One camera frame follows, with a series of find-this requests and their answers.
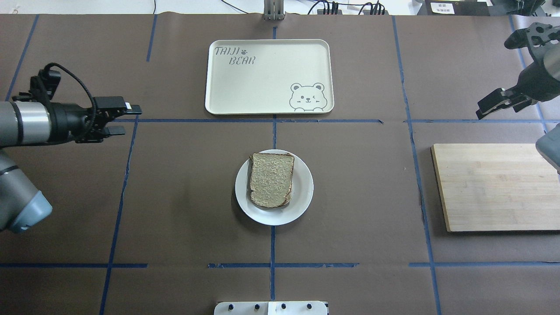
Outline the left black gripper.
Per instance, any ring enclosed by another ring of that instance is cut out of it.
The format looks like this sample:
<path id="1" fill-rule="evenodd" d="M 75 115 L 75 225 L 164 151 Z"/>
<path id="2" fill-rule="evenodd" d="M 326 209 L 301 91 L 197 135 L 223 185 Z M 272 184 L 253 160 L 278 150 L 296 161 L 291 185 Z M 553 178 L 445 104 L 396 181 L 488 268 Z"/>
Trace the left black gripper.
<path id="1" fill-rule="evenodd" d="M 126 134 L 123 126 L 107 126 L 126 114 L 142 114 L 139 105 L 125 102 L 123 97 L 94 97 L 96 109 L 88 109 L 74 103 L 50 102 L 51 123 L 49 144 L 66 142 L 78 144 L 100 143 L 104 139 Z"/>

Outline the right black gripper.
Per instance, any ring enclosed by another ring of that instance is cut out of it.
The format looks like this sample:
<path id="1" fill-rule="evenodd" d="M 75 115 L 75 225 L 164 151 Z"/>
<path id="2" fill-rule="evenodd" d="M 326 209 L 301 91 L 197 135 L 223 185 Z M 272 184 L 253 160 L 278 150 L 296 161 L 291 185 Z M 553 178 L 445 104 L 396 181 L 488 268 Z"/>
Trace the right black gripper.
<path id="1" fill-rule="evenodd" d="M 514 87 L 496 88 L 478 101 L 476 116 L 478 120 L 482 120 L 491 113 L 510 107 L 518 113 L 536 102 L 550 101 L 558 97 L 559 93 L 559 80 L 544 65 L 533 62 L 522 70 Z"/>

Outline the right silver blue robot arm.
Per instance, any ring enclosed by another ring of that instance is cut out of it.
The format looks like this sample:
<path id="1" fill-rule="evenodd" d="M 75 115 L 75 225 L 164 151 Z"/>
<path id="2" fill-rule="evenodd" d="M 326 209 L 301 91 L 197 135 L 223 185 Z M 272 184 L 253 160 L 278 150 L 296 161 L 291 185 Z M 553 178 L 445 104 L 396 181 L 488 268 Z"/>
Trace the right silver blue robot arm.
<path id="1" fill-rule="evenodd" d="M 559 170 L 559 46 L 550 45 L 549 50 L 519 74 L 511 88 L 496 88 L 478 101 L 478 119 L 501 109 L 513 108 L 516 113 L 538 104 L 541 120 L 556 120 L 544 136 L 537 140 L 538 153 Z"/>

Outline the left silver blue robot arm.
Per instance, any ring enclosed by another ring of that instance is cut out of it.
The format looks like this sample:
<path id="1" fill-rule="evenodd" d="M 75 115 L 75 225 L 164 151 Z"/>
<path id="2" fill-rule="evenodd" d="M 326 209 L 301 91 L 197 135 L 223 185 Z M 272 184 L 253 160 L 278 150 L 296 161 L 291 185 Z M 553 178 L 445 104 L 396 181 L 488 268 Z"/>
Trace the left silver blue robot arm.
<path id="1" fill-rule="evenodd" d="M 122 135 L 123 127 L 111 123 L 121 116 L 140 115 L 139 105 L 122 97 L 96 97 L 98 108 L 72 102 L 2 101 L 0 225 L 2 231 L 28 231 L 53 211 L 42 191 L 11 156 L 22 149 L 64 145 L 69 142 L 95 144 Z"/>

